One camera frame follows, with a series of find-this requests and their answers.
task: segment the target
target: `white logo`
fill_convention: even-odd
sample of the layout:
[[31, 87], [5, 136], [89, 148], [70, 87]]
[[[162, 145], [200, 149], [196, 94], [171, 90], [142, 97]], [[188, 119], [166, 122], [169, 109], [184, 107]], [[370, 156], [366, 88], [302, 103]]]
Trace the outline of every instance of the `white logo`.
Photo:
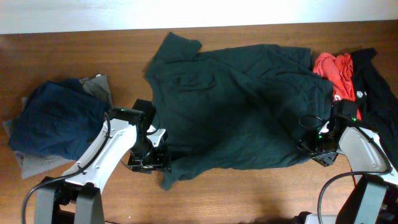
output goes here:
[[357, 92], [356, 92], [356, 96], [357, 96], [358, 98], [362, 98], [363, 93], [362, 93], [361, 91], [357, 91]]

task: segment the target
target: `gray cloth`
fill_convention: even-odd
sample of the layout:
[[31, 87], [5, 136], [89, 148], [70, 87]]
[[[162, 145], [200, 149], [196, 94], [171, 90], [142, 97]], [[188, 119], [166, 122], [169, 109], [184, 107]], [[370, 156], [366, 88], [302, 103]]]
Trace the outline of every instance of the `gray cloth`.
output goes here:
[[[106, 75], [97, 75], [93, 79], [82, 78], [80, 82], [82, 83], [85, 92], [109, 103], [111, 107], [113, 107], [111, 90], [109, 89]], [[22, 108], [25, 108], [27, 98], [22, 98], [21, 101]], [[2, 125], [6, 130], [8, 137], [10, 137], [16, 121], [17, 118], [3, 121]], [[52, 170], [69, 162], [73, 162], [72, 160], [63, 158], [62, 156], [40, 156], [25, 154], [20, 151], [15, 151], [15, 156], [19, 166], [21, 166], [21, 176], [23, 179]]]

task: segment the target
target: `navy blue fabric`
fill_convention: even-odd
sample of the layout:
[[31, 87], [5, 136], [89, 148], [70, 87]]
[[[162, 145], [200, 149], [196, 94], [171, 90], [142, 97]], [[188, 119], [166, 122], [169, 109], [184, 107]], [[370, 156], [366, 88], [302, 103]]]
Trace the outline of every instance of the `navy blue fabric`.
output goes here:
[[85, 94], [77, 79], [46, 82], [30, 95], [8, 144], [15, 151], [77, 160], [101, 131], [108, 109]]

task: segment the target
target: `clothing pile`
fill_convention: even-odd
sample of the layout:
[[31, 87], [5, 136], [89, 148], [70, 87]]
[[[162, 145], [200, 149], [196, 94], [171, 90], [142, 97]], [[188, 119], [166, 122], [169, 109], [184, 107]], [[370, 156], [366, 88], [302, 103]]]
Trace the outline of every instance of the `clothing pile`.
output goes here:
[[46, 82], [22, 104], [19, 118], [3, 126], [23, 179], [79, 159], [113, 107], [105, 75]]
[[311, 50], [253, 45], [199, 52], [201, 43], [170, 33], [146, 79], [157, 108], [154, 126], [165, 128], [172, 173], [162, 188], [215, 167], [288, 167], [309, 158], [297, 143], [299, 117], [330, 115], [333, 100], [358, 104], [388, 156], [398, 161], [398, 102], [370, 61], [374, 49], [337, 57]]

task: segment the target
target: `black cloth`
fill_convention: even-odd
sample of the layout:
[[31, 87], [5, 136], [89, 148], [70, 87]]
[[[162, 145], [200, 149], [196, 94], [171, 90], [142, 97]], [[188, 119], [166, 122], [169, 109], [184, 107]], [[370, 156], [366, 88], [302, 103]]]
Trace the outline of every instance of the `black cloth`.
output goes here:
[[77, 160], [101, 131], [108, 109], [77, 79], [46, 82], [30, 95], [8, 144], [26, 154]]
[[301, 115], [330, 115], [333, 85], [312, 73], [310, 49], [253, 45], [197, 53], [201, 43], [170, 33], [146, 72], [165, 128], [172, 173], [163, 189], [214, 168], [288, 167]]
[[375, 49], [353, 52], [354, 89], [362, 120], [379, 133], [383, 149], [395, 168], [398, 167], [398, 100], [389, 85], [373, 67]]

